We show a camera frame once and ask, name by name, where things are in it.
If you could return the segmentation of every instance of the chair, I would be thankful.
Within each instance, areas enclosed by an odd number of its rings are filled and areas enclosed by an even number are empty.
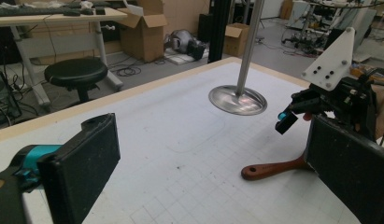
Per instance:
[[[83,104],[90,101],[88,91],[107,76],[107,66],[95,58],[71,59],[49,65],[44,75],[54,86],[78,90],[79,103]]]

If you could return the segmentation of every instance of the stool legs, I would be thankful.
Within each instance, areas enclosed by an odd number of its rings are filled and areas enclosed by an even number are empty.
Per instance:
[[[87,93],[88,90],[88,87],[78,87],[78,98],[81,103],[90,101],[89,94]]]

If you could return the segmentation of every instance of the white mounting plate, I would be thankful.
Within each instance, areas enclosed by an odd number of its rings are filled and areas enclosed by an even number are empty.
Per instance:
[[[352,62],[355,30],[348,27],[319,58],[302,73],[302,78],[332,91],[348,75]]]

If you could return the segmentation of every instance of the round metal base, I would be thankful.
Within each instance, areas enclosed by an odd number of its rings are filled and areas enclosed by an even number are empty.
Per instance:
[[[267,108],[267,101],[258,92],[245,88],[235,95],[237,86],[220,86],[209,93],[209,100],[217,108],[237,115],[257,115]]]

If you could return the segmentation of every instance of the desk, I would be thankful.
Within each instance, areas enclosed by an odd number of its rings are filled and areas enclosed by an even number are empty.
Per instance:
[[[84,223],[358,223],[312,172],[241,178],[247,165],[299,157],[309,123],[275,131],[278,112],[307,84],[255,64],[246,86],[266,111],[236,116],[211,104],[208,93],[235,84],[239,70],[240,60],[221,60],[1,130],[0,171],[22,147],[63,144],[85,119],[114,112],[121,160]],[[25,195],[34,223],[50,223],[42,195]]]
[[[33,87],[37,101],[42,106],[49,106],[50,100],[43,87],[39,83],[36,72],[30,59],[50,56],[54,54],[70,53],[88,49],[99,48],[101,61],[107,64],[104,39],[102,37],[100,21],[118,21],[124,19],[127,15],[113,8],[105,8],[106,15],[92,15],[80,17],[66,17],[63,15],[42,15],[42,16],[22,16],[22,17],[0,17],[0,26],[9,26],[14,35],[17,48],[19,49],[22,61],[28,71],[30,81],[27,84]],[[95,33],[83,35],[52,36],[51,38],[21,38],[17,26],[31,24],[54,24],[64,22],[94,22]],[[111,72],[107,73],[107,78],[119,89],[122,82]]]

